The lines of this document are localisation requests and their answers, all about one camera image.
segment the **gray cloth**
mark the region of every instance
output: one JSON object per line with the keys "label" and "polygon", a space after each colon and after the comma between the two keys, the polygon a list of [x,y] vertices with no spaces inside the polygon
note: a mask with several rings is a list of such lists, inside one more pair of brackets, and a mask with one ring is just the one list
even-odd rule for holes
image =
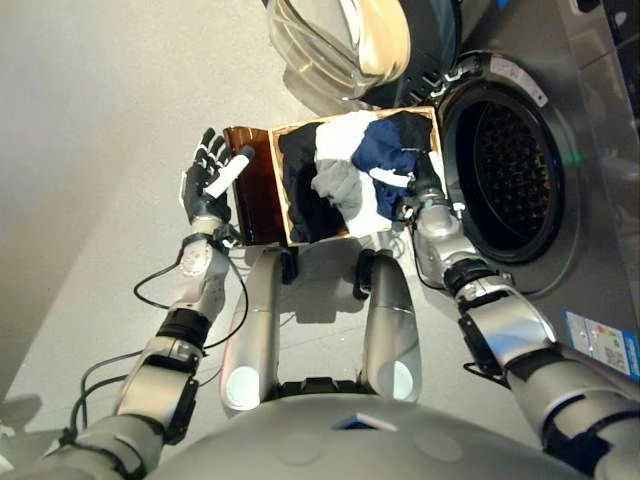
{"label": "gray cloth", "polygon": [[316,160],[318,173],[311,180],[320,197],[337,207],[345,222],[355,218],[362,207],[362,185],[358,169],[346,160]]}

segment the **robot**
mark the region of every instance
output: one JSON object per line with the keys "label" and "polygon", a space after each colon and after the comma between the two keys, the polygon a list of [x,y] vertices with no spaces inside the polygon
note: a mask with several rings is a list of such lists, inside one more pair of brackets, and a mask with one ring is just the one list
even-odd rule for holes
{"label": "robot", "polygon": [[384,250],[363,251],[356,266],[354,294],[371,296],[358,377],[280,384],[276,292],[295,259],[270,247],[222,340],[220,397],[231,419],[158,467],[163,445],[180,442],[189,426],[194,375],[234,268],[227,253],[238,234],[224,191],[253,152],[243,147],[228,160],[217,153],[222,143],[207,130],[183,176],[192,234],[178,256],[180,299],[127,376],[113,415],[67,431],[59,448],[3,479],[638,478],[638,403],[563,357],[544,316],[465,237],[431,165],[421,166],[415,196],[400,208],[417,263],[426,282],[456,302],[475,363],[510,388],[543,451],[414,403],[416,316],[405,276]]}

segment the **sticker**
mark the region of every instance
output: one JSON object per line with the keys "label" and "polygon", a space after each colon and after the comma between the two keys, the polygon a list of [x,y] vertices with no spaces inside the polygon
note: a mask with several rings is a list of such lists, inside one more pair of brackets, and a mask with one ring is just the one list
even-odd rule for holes
{"label": "sticker", "polygon": [[635,381],[640,380],[638,338],[635,334],[608,327],[569,311],[565,311],[564,319],[574,349],[615,368]]}
{"label": "sticker", "polygon": [[506,58],[492,56],[489,69],[492,73],[508,78],[516,85],[519,85],[536,102],[538,107],[544,107],[549,99],[538,86],[536,81],[518,65]]}

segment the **black cable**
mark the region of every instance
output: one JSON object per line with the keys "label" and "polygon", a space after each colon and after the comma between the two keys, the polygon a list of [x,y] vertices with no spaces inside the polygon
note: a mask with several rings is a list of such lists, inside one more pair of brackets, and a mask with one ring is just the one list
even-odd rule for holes
{"label": "black cable", "polygon": [[[144,285],[146,282],[157,278],[161,275],[164,275],[165,273],[173,270],[174,268],[176,268],[179,264],[180,264],[180,260],[182,259],[182,253],[183,253],[183,249],[180,249],[180,253],[178,254],[178,257],[176,259],[176,261],[170,265],[169,267],[163,268],[162,270],[159,270],[156,273],[153,273],[151,275],[149,275],[148,277],[144,278],[142,281],[138,282],[138,284],[134,287],[133,289],[133,293],[134,295],[139,298],[140,300],[142,300],[145,303],[148,303],[150,305],[153,306],[157,306],[158,308],[170,308],[168,306],[164,306],[161,304],[158,304],[156,302],[153,302],[151,300],[148,300],[144,297],[142,297],[142,295],[140,295],[138,293],[138,288],[140,288],[142,285]],[[249,314],[249,293],[247,292],[247,286],[242,278],[242,275],[240,274],[240,271],[238,270],[238,267],[236,266],[235,263],[233,263],[231,261],[231,259],[229,259],[227,257],[227,261],[229,262],[229,266],[231,267],[231,269],[233,270],[233,272],[235,273],[235,275],[238,277],[238,280],[240,281],[240,286],[242,287],[242,292],[244,295],[244,301],[245,301],[245,307],[244,307],[244,314],[242,316],[242,320],[240,321],[240,323],[238,324],[238,326],[236,326],[236,328],[233,329],[233,331],[231,331],[228,335],[226,335],[225,337],[223,337],[221,340],[218,340],[210,345],[206,345],[203,349],[204,350],[209,350],[211,348],[217,347],[221,344],[223,344],[224,342],[226,342],[227,340],[229,340],[231,337],[233,337],[236,333],[238,333],[238,331],[240,330],[240,328],[242,328],[242,326],[245,324],[245,321],[247,319],[247,315]],[[77,433],[77,425],[76,425],[76,417],[78,415],[78,412],[80,409],[82,409],[82,426],[83,428],[87,428],[87,424],[88,424],[88,408],[87,408],[87,397],[91,394],[91,392],[95,391],[97,388],[100,387],[96,387],[96,385],[100,385],[100,386],[104,386],[104,385],[108,385],[109,383],[113,383],[117,380],[113,380],[113,379],[109,379],[109,380],[113,380],[113,382],[107,382],[107,383],[103,383],[103,382],[98,382],[96,385],[93,385],[92,387],[90,387],[87,390],[87,380],[89,378],[89,375],[91,375],[91,373],[93,373],[94,371],[96,371],[98,368],[101,368],[103,366],[109,365],[111,363],[115,363],[115,362],[119,362],[121,360],[126,360],[127,358],[132,358],[135,356],[138,356],[142,353],[142,350],[138,350],[135,352],[131,352],[131,353],[125,353],[124,355],[118,355],[116,357],[111,357],[108,358],[106,360],[102,360],[100,362],[97,362],[95,364],[93,364],[92,366],[90,366],[87,370],[85,370],[85,372],[82,374],[82,378],[80,380],[80,397],[78,398],[78,400],[76,401],[76,403],[74,404],[74,420],[73,420],[73,432]],[[206,385],[207,383],[209,383],[210,381],[212,381],[215,377],[217,376],[217,374],[206,380],[204,383],[200,384],[202,385]]]}
{"label": "black cable", "polygon": [[78,400],[76,400],[76,402],[73,404],[73,408],[71,409],[71,416],[69,418],[69,430],[74,437],[78,434],[78,412],[80,411],[80,407],[82,406],[83,402],[87,401],[87,397],[99,388],[110,385],[112,383],[121,382],[126,378],[127,375],[120,375],[118,377],[101,380],[100,382],[91,385],[82,395],[80,395]]}
{"label": "black cable", "polygon": [[422,278],[422,273],[420,272],[420,265],[418,264],[418,255],[416,254],[416,239],[415,239],[415,225],[411,225],[409,227],[409,235],[411,236],[411,248],[413,249],[413,263],[416,266],[416,275],[418,276],[418,280],[425,287],[430,288],[431,290],[443,291],[444,287],[436,287],[435,285],[430,285]]}
{"label": "black cable", "polygon": [[118,355],[117,357],[111,357],[106,360],[102,360],[100,362],[94,363],[89,368],[85,370],[82,374],[82,378],[80,379],[80,399],[81,399],[81,407],[82,407],[82,428],[87,428],[88,422],[88,412],[87,412],[87,380],[89,375],[95,372],[98,368],[104,367],[105,365],[109,365],[111,363],[119,362],[121,360],[126,360],[127,358],[137,357],[142,353],[142,350],[138,350],[137,352],[125,353],[124,355]]}
{"label": "black cable", "polygon": [[495,378],[492,377],[491,375],[487,375],[484,372],[481,372],[479,370],[476,370],[472,367],[477,367],[478,364],[475,362],[469,362],[469,363],[465,363],[464,365],[462,365],[462,368],[464,368],[467,372],[472,373],[473,375],[483,378],[485,380],[489,380],[490,382],[493,382],[497,385],[500,385],[501,387],[506,388],[507,390],[511,390],[511,388],[509,387],[509,384],[507,383],[506,380],[503,379],[499,379],[499,378]]}
{"label": "black cable", "polygon": [[233,337],[236,333],[238,333],[238,330],[242,328],[242,326],[244,325],[244,322],[247,320],[247,315],[249,314],[249,293],[247,292],[247,286],[245,285],[242,275],[240,275],[240,271],[238,270],[238,267],[236,266],[236,264],[233,263],[228,258],[227,258],[227,261],[229,262],[229,266],[233,270],[233,273],[235,273],[236,276],[238,277],[238,280],[240,281],[240,286],[242,287],[242,293],[244,294],[244,314],[242,315],[242,320],[240,320],[240,323],[238,323],[236,328],[234,328],[231,332],[229,332],[227,336],[223,337],[217,342],[214,342],[211,345],[205,345],[204,350],[209,350],[210,348],[217,347],[218,345],[223,344],[224,342],[229,340],[231,337]]}
{"label": "black cable", "polygon": [[155,273],[152,273],[151,275],[143,278],[142,280],[140,280],[135,287],[133,287],[133,294],[136,296],[136,298],[138,300],[143,301],[144,303],[146,303],[147,305],[151,305],[152,307],[156,307],[156,308],[162,308],[163,310],[169,310],[171,307],[169,305],[163,305],[162,303],[158,303],[158,302],[154,302],[153,300],[149,300],[148,298],[146,298],[145,296],[143,296],[138,290],[140,289],[140,287],[142,287],[145,283],[150,282],[151,280],[161,277],[162,275],[169,273],[171,270],[173,270],[174,268],[176,268],[178,265],[180,265],[180,260],[182,260],[182,253],[184,252],[184,247],[180,249],[180,252],[178,252],[178,257],[176,258],[176,261],[173,262],[171,265],[169,265],[168,267],[163,268],[162,270],[158,270]]}
{"label": "black cable", "polygon": [[216,371],[216,373],[214,373],[213,375],[211,375],[211,376],[210,376],[209,378],[207,378],[205,381],[200,382],[200,386],[201,386],[201,387],[204,387],[207,383],[211,383],[211,382],[213,382],[213,381],[218,377],[218,375],[220,375],[220,372],[222,372],[222,367],[220,367],[220,368]]}

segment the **gray floor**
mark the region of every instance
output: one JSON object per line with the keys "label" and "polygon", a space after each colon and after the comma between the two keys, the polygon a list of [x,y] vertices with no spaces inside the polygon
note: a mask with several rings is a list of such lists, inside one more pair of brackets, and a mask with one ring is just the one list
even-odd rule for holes
{"label": "gray floor", "polygon": [[[312,117],[282,85],[283,68],[255,0],[0,2],[0,433],[64,426],[83,370],[154,334],[163,312],[131,286],[173,261],[188,233],[180,170],[209,125]],[[462,370],[469,355],[455,309],[420,286],[406,237],[388,240],[360,243],[392,247],[406,267],[421,403],[536,445],[509,393]],[[354,376],[367,311],[350,296],[359,248],[302,252],[300,278],[280,294],[281,380]],[[160,298],[169,286],[170,277],[150,292]],[[239,293],[230,278],[210,338],[225,333]],[[213,374],[220,355],[198,376]],[[114,393],[96,393],[92,419],[108,414]],[[224,420],[212,382],[186,440],[166,455]]]}

